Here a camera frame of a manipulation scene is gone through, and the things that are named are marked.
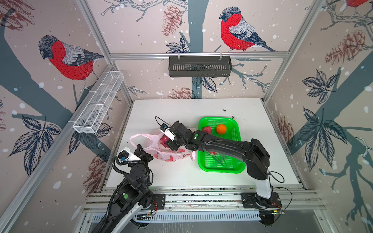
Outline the small red fruit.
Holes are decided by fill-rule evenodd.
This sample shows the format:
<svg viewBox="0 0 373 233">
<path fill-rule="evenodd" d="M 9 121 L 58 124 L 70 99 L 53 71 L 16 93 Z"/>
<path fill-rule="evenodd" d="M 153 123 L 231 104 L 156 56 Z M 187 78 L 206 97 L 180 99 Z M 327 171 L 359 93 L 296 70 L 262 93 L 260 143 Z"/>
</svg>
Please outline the small red fruit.
<svg viewBox="0 0 373 233">
<path fill-rule="evenodd" d="M 212 134 L 212 128 L 210 126 L 206 126 L 202 129 L 202 131 L 208 133 L 208 134 Z"/>
</svg>

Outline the pink plastic bag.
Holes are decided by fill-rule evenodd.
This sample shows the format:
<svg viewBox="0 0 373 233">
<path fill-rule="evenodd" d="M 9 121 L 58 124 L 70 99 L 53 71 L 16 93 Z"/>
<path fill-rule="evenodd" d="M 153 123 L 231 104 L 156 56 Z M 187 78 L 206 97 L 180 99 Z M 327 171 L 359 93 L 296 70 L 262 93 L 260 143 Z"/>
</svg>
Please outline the pink plastic bag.
<svg viewBox="0 0 373 233">
<path fill-rule="evenodd" d="M 160 144 L 160 139 L 164 134 L 159 130 L 152 130 L 147 134 L 135 134 L 130 137 L 130 143 L 137 148 L 140 144 L 143 149 L 154 158 L 165 162 L 175 162 L 177 160 L 190 158 L 192 161 L 196 159 L 196 152 L 180 147 L 174 151 L 169 147 L 165 148 Z"/>
</svg>

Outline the orange fruit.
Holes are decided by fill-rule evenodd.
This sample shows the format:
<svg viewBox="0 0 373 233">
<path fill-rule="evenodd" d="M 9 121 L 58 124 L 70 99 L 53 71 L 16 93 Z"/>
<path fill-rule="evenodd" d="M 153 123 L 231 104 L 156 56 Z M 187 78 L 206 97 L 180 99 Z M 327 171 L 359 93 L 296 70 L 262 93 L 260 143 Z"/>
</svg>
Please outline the orange fruit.
<svg viewBox="0 0 373 233">
<path fill-rule="evenodd" d="M 227 127 L 224 124 L 219 124 L 216 126 L 216 133 L 224 135 L 227 132 Z"/>
</svg>

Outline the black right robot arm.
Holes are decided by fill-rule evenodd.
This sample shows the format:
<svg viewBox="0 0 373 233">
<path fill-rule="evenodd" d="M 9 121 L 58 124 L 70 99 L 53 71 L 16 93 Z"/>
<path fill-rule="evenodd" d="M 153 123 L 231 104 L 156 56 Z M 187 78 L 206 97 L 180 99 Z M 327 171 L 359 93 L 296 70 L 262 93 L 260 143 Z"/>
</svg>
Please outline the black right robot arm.
<svg viewBox="0 0 373 233">
<path fill-rule="evenodd" d="M 185 147 L 191 151 L 216 152 L 245 162 L 248 175 L 254 179 L 256 195 L 264 200 L 271 199 L 273 188 L 269 178 L 270 155 L 259 140 L 234 141 L 204 131 L 193 132 L 179 121 L 172 126 L 163 123 L 160 131 L 169 138 L 166 145 L 171 150 Z"/>
</svg>

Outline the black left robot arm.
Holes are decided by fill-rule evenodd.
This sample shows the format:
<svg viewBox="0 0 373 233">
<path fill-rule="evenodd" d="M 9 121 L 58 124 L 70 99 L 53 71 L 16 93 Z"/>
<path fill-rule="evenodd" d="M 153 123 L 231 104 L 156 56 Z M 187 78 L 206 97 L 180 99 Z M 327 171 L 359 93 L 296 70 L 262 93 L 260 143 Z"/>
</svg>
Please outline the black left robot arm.
<svg viewBox="0 0 373 233">
<path fill-rule="evenodd" d="M 92 232 L 120 232 L 133 217 L 153 201 L 153 172 L 148 163 L 153 157 L 138 144 L 135 152 L 128 148 L 122 150 L 111 161 L 112 169 L 123 175 L 111 196 L 105 215 Z"/>
</svg>

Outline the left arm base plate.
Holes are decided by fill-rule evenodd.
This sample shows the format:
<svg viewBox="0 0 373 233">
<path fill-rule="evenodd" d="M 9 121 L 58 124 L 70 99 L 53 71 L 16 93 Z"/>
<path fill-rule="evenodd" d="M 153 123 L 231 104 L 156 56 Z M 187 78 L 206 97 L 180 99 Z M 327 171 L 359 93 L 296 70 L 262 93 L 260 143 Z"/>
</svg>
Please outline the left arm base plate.
<svg viewBox="0 0 373 233">
<path fill-rule="evenodd" d="M 153 194 L 151 201 L 146 203 L 143 210 L 164 210 L 166 204 L 165 194 Z"/>
</svg>

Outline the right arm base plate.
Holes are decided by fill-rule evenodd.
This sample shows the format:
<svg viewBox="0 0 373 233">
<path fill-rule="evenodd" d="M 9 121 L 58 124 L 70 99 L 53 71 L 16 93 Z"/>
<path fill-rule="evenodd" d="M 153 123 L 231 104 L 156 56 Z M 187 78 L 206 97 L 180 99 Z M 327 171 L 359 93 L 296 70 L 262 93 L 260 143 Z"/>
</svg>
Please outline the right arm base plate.
<svg viewBox="0 0 373 233">
<path fill-rule="evenodd" d="M 241 202 L 244 209 L 266 210 L 281 209 L 283 207 L 276 192 L 273 192 L 269 199 L 262 198 L 253 192 L 241 193 Z"/>
</svg>

